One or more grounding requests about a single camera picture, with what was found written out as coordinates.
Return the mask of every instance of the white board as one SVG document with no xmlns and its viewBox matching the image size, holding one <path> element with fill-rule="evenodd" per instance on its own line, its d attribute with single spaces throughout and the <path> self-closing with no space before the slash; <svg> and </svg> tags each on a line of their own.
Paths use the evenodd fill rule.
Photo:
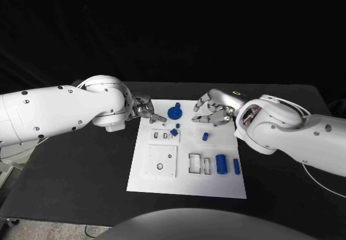
<svg viewBox="0 0 346 240">
<path fill-rule="evenodd" d="M 161 194 L 194 195 L 222 198 L 246 198 L 243 175 L 235 174 L 233 159 L 241 159 L 238 153 L 238 141 L 233 136 L 235 125 L 230 122 L 222 126 L 213 126 L 210 123 L 194 123 L 191 118 L 196 114 L 204 115 L 203 109 L 193 112 L 196 101 L 190 100 L 157 100 L 153 99 L 154 112 L 167 118 L 161 122 L 150 124 L 148 119 L 140 120 L 137 142 L 131 161 L 131 171 L 128 176 L 127 191 Z M 171 120 L 167 116 L 168 109 L 180 103 L 181 118 Z M 179 141 L 174 143 L 153 143 L 150 141 L 151 130 L 179 130 Z M 203 131 L 207 131 L 210 142 L 200 142 Z M 176 146 L 176 174 L 174 177 L 148 177 L 144 174 L 145 163 L 148 162 L 150 145 Z M 200 156 L 200 173 L 189 173 L 190 158 L 189 154 Z M 228 174 L 217 174 L 216 155 L 226 157 Z M 210 175 L 204 174 L 204 161 L 209 158 Z"/>
</svg>

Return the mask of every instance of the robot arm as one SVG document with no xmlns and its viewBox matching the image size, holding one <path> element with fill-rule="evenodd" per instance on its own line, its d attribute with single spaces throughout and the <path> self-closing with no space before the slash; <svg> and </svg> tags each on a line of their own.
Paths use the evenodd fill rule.
<svg viewBox="0 0 346 240">
<path fill-rule="evenodd" d="M 132 95 L 111 76 L 86 79 L 85 90 L 55 86 L 0 95 L 0 148 L 72 132 L 92 121 L 108 132 L 125 128 L 125 120 L 164 117 L 147 99 Z"/>
<path fill-rule="evenodd" d="M 297 162 L 346 177 L 346 119 L 310 115 L 298 105 L 266 95 L 246 101 L 241 93 L 219 89 L 202 96 L 194 111 L 204 102 L 212 114 L 193 122 L 223 125 L 235 117 L 233 135 L 253 150 L 266 155 L 281 150 Z"/>
</svg>

